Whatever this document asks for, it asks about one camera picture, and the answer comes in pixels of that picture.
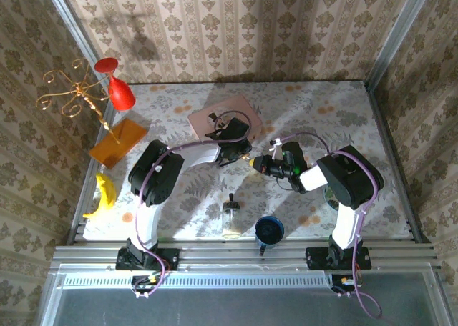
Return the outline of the aluminium table side rail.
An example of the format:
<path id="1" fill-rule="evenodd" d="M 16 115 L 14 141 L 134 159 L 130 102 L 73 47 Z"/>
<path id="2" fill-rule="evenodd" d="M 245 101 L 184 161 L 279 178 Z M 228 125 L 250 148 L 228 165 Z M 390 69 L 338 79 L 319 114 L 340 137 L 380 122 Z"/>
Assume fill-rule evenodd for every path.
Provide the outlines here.
<path id="1" fill-rule="evenodd" d="M 397 188 L 402 209 L 405 217 L 407 218 L 413 240 L 416 243 L 430 243 L 425 234 L 422 232 L 420 218 L 414 211 L 410 202 L 409 193 L 407 191 L 407 180 L 401 165 L 401 161 L 399 159 L 398 152 L 396 150 L 393 137 L 391 135 L 391 131 L 389 129 L 389 125 L 386 121 L 386 118 L 384 117 L 384 113 L 379 106 L 374 92 L 368 88 L 366 84 L 364 84 L 364 88 L 368 94 L 369 103 L 374 113 L 375 122 L 379 130 L 384 151 L 386 152 L 389 165 L 394 173 L 394 183 Z"/>
<path id="2" fill-rule="evenodd" d="M 114 107 L 111 105 L 111 102 L 106 106 L 104 111 L 104 118 L 111 126 L 116 115 Z M 96 144 L 98 144 L 104 137 L 108 135 L 108 131 L 101 126 L 98 131 L 96 138 Z M 84 183 L 82 185 L 82 191 L 79 196 L 79 201 L 77 203 L 72 224 L 69 231 L 69 236 L 66 241 L 66 245 L 73 245 L 75 238 L 77 236 L 77 230 L 79 223 L 83 219 L 83 214 L 88 210 L 92 203 L 92 198 L 94 196 L 94 191 L 96 189 L 97 180 L 95 174 L 100 169 L 101 164 L 94 158 L 90 157 L 89 166 L 84 178 Z"/>

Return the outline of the floral table cover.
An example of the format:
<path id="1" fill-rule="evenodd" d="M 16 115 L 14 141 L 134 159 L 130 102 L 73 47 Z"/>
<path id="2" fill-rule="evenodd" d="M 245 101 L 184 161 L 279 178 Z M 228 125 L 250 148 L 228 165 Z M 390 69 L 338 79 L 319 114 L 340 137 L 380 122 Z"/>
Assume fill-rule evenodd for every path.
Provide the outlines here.
<path id="1" fill-rule="evenodd" d="M 328 150 L 354 146 L 384 178 L 384 188 L 365 218 L 363 238 L 411 237 L 394 173 L 361 82 L 134 85 L 132 91 L 135 106 L 116 114 L 115 120 L 132 119 L 148 133 L 121 162 L 107 170 L 117 189 L 116 204 L 101 217 L 82 222 L 80 240 L 123 242 L 135 236 L 135 215 L 152 209 L 140 207 L 127 176 L 147 145 L 155 139 L 171 147 L 193 142 L 195 134 L 188 116 L 239 94 L 263 123 L 253 142 L 252 156 L 266 153 L 270 141 L 277 137 L 298 142 L 308 163 Z M 226 167 L 202 164 L 184 171 L 171 196 L 159 206 L 158 237 L 163 241 L 222 239 L 222 206 L 230 193 L 241 207 L 243 239 L 254 236 L 256 222 L 266 215 L 283 223 L 286 239 L 328 237 L 336 224 L 337 213 L 322 189 L 295 193 L 287 181 L 265 177 L 240 159 Z"/>

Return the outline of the blue mug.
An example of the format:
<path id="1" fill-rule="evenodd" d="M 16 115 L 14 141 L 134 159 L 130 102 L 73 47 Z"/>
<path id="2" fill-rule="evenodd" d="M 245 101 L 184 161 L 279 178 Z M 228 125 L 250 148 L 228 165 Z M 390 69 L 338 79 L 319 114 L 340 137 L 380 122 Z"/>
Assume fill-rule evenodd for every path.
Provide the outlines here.
<path id="1" fill-rule="evenodd" d="M 284 226 L 282 222 L 273 216 L 261 217 L 255 224 L 255 240 L 260 247 L 259 255 L 278 245 L 283 239 Z"/>

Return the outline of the red wine glass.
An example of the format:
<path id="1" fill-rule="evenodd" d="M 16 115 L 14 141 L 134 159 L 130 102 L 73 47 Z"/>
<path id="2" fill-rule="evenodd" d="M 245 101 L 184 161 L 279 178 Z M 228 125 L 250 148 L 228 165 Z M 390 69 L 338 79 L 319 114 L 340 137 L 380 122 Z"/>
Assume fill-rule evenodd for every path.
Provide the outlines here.
<path id="1" fill-rule="evenodd" d="M 119 62 L 116 58 L 107 57 L 100 59 L 94 68 L 95 71 L 100 74 L 107 74 L 109 77 L 109 99 L 117 111 L 123 112 L 131 109 L 135 105 L 136 99 L 129 85 L 115 77 L 115 69 L 118 66 Z"/>

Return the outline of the aluminium frame post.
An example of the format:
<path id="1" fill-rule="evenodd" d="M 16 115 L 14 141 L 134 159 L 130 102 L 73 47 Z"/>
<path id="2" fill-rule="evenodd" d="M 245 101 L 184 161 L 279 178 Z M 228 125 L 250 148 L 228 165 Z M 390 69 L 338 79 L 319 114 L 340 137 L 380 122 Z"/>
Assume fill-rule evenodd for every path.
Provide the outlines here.
<path id="1" fill-rule="evenodd" d="M 72 7 L 69 0 L 51 0 L 58 14 L 61 16 L 64 25 L 69 33 L 72 35 L 77 46 L 85 59 L 88 60 L 92 73 L 97 80 L 102 79 L 102 75 L 94 70 L 94 65 L 99 60 L 94 45 L 89 39 L 88 33 L 84 30 L 82 22 L 79 20 L 76 11 Z"/>
<path id="2" fill-rule="evenodd" d="M 425 2 L 426 0 L 405 1 L 365 81 L 367 90 L 373 91 L 378 86 Z"/>

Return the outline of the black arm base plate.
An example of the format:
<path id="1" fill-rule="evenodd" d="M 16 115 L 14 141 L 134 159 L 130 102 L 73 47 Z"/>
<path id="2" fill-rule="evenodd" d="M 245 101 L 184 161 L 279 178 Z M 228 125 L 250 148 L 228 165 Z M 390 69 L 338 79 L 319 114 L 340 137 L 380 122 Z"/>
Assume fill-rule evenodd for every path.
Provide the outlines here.
<path id="1" fill-rule="evenodd" d="M 150 249 L 150 252 L 162 260 L 166 271 L 177 270 L 180 259 L 180 250 L 178 248 L 158 248 L 157 244 L 155 244 Z M 121 247 L 117 253 L 115 269 L 160 271 L 162 267 L 153 255 L 136 247 L 131 239 L 128 238 L 125 246 Z"/>
<path id="2" fill-rule="evenodd" d="M 310 270 L 351 270 L 354 248 L 338 250 L 336 247 L 307 247 L 306 262 Z M 367 247 L 356 251 L 356 263 L 360 269 L 372 268 Z"/>

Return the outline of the aluminium frame rails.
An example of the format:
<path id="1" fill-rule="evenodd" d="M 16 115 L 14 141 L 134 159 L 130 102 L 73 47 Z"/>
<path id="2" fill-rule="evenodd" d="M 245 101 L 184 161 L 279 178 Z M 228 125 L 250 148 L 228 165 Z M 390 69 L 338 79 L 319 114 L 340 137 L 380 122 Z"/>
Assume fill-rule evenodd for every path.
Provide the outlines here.
<path id="1" fill-rule="evenodd" d="M 76 242 L 69 246 L 58 246 L 53 256 L 53 265 L 79 264 L 83 267 L 91 265 L 99 267 L 115 267 L 117 253 L 124 244 L 122 242 Z M 260 265 L 279 267 L 305 267 L 309 256 L 308 248 L 325 248 L 326 239 L 286 239 L 259 255 L 260 245 L 254 238 L 236 240 L 210 241 L 162 241 L 160 249 L 177 248 L 179 268 L 196 269 L 197 266 L 220 267 L 254 267 Z M 416 243 L 412 240 L 370 239 L 364 242 L 369 253 L 364 256 L 374 270 L 402 269 L 421 267 L 441 267 L 441 261 L 429 243 Z"/>

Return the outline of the pink plate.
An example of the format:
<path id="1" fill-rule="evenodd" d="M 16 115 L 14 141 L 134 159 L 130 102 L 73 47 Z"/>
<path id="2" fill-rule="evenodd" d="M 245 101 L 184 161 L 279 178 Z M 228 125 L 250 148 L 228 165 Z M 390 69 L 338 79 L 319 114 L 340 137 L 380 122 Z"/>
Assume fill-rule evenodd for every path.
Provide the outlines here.
<path id="1" fill-rule="evenodd" d="M 263 123 L 258 112 L 251 106 L 243 95 L 239 94 L 210 105 L 209 107 L 205 107 L 188 116 L 190 126 L 197 138 L 201 138 L 205 134 L 213 132 L 215 130 L 215 118 L 223 112 L 228 112 L 230 110 L 236 110 L 248 116 L 251 121 L 251 131 L 248 137 L 250 141 L 253 141 L 260 135 Z M 218 120 L 217 128 L 224 128 L 233 117 L 236 117 L 248 124 L 248 120 L 244 115 L 231 112 L 223 115 Z"/>

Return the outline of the glass jar black lid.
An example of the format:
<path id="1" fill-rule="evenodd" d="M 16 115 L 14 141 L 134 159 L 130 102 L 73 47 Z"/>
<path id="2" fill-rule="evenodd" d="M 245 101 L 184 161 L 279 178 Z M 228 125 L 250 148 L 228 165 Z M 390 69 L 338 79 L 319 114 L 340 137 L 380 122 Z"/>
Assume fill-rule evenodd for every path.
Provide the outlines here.
<path id="1" fill-rule="evenodd" d="M 240 204 L 234 200 L 234 194 L 230 193 L 227 202 L 222 208 L 222 236 L 225 239 L 237 239 L 241 236 L 239 223 Z"/>

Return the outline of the yellow toy banana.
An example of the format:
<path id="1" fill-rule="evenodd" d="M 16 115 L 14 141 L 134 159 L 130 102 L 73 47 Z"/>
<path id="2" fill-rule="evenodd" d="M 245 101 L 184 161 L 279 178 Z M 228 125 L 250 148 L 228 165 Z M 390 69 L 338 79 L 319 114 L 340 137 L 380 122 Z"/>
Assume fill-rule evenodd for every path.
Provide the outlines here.
<path id="1" fill-rule="evenodd" d="M 101 172 L 96 173 L 97 187 L 100 190 L 100 200 L 97 209 L 90 214 L 83 214 L 85 219 L 95 219 L 101 217 L 114 207 L 117 201 L 117 191 L 112 180 Z"/>

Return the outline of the grey metal panel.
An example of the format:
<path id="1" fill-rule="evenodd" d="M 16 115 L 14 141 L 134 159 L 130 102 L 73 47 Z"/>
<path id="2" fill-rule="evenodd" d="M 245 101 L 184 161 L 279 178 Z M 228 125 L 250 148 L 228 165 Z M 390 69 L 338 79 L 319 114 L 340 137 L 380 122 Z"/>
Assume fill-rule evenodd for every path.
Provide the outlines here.
<path id="1" fill-rule="evenodd" d="M 332 275 L 173 272 L 202 275 Z M 458 326 L 431 267 L 373 271 L 338 294 L 322 288 L 164 288 L 149 297 L 122 289 L 67 289 L 67 275 L 126 277 L 131 272 L 59 270 L 50 274 L 33 326 Z"/>

